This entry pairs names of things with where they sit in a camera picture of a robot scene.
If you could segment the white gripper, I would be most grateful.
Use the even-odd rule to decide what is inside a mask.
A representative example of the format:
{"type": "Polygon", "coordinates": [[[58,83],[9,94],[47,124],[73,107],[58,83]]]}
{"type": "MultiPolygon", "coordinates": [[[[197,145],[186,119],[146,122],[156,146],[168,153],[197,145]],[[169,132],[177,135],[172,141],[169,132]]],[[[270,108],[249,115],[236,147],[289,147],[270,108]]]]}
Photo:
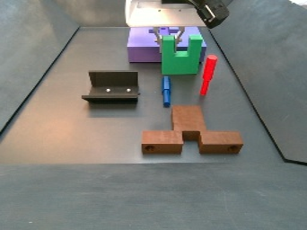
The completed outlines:
{"type": "Polygon", "coordinates": [[[125,0],[124,18],[129,27],[153,27],[158,53],[161,52],[158,27],[178,27],[176,42],[181,42],[184,27],[204,25],[192,5],[164,4],[161,0],[125,0]]]}

